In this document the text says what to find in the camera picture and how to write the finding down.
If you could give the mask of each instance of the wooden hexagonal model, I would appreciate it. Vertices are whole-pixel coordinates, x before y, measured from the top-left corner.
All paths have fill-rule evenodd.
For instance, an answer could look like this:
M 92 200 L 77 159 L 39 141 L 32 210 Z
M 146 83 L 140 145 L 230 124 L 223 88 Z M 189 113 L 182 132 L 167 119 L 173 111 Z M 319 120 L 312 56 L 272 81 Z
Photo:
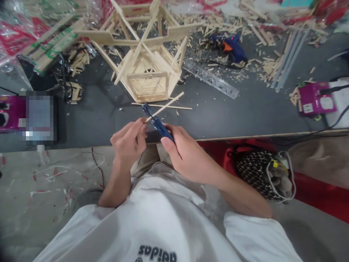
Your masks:
M 114 84 L 121 81 L 137 103 L 169 99 L 182 73 L 188 35 L 201 24 L 180 25 L 160 4 L 160 0 L 154 0 L 151 4 L 121 7 L 114 0 L 111 2 L 115 11 L 99 31 L 76 31 L 76 33 L 94 41 L 96 48 L 117 75 Z M 165 19 L 168 26 L 166 36 L 163 36 L 162 18 Z M 142 38 L 138 37 L 129 21 L 149 21 Z M 157 22 L 159 37 L 148 38 L 155 22 Z M 126 39 L 114 39 L 111 32 L 105 30 L 119 24 Z M 131 40 L 127 29 L 134 40 Z M 173 56 L 163 43 L 178 40 L 182 42 L 176 55 Z M 130 50 L 117 66 L 100 45 L 130 46 Z

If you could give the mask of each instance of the hand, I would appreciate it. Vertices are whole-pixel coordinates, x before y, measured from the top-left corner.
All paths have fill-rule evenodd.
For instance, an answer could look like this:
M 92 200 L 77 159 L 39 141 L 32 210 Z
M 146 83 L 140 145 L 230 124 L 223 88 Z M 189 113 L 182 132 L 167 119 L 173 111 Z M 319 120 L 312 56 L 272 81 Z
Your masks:
M 171 132 L 176 144 L 167 137 L 161 138 L 161 143 L 170 154 L 175 170 L 190 181 L 214 185 L 217 174 L 222 174 L 218 170 L 222 168 L 183 127 L 170 124 L 165 124 L 165 127 Z
M 147 124 L 145 118 L 139 118 L 136 122 L 130 122 L 119 132 L 116 132 L 110 142 L 115 149 L 114 164 L 124 170 L 130 170 L 134 162 L 145 150 L 147 136 Z

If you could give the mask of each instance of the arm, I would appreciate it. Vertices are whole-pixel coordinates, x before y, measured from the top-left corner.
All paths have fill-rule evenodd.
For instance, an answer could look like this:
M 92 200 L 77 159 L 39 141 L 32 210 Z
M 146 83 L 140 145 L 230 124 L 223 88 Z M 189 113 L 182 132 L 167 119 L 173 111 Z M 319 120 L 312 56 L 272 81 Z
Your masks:
M 170 154 L 176 171 L 193 182 L 215 186 L 237 213 L 272 217 L 267 201 L 247 183 L 221 168 L 182 127 L 166 124 L 166 128 L 176 144 L 166 137 L 161 143 Z
M 98 205 L 117 207 L 129 195 L 131 190 L 130 169 L 146 148 L 147 125 L 144 124 L 144 121 L 145 118 L 140 118 L 136 122 L 128 123 L 110 139 L 115 149 L 115 158 L 112 174 Z

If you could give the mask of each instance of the black and white bag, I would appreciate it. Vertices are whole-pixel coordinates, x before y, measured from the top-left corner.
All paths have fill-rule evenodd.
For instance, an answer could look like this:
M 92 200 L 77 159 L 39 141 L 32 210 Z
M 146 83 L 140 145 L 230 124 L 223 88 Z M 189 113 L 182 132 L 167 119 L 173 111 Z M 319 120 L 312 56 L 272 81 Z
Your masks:
M 239 147 L 253 148 L 250 151 L 237 152 Z M 292 181 L 293 193 L 289 196 L 282 196 L 282 193 L 273 185 L 270 176 L 268 175 L 269 165 L 274 159 L 284 158 L 288 160 L 286 163 L 289 178 Z M 256 147 L 254 145 L 237 145 L 230 152 L 232 164 L 235 167 L 236 174 L 254 189 L 256 189 L 266 200 L 274 203 L 281 203 L 294 198 L 296 193 L 296 185 L 293 179 L 292 165 L 287 152 L 282 151 L 274 154 L 268 150 Z

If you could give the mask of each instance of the pink device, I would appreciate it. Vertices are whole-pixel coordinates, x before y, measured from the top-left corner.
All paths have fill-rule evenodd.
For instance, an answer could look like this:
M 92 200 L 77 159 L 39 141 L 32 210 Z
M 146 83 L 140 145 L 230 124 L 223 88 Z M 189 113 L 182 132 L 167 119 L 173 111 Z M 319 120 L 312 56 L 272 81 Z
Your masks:
M 320 95 L 320 90 L 329 88 L 328 82 L 317 82 L 299 88 L 303 114 L 318 115 L 337 111 L 332 94 Z
M 17 132 L 25 121 L 25 96 L 0 96 L 0 133 Z

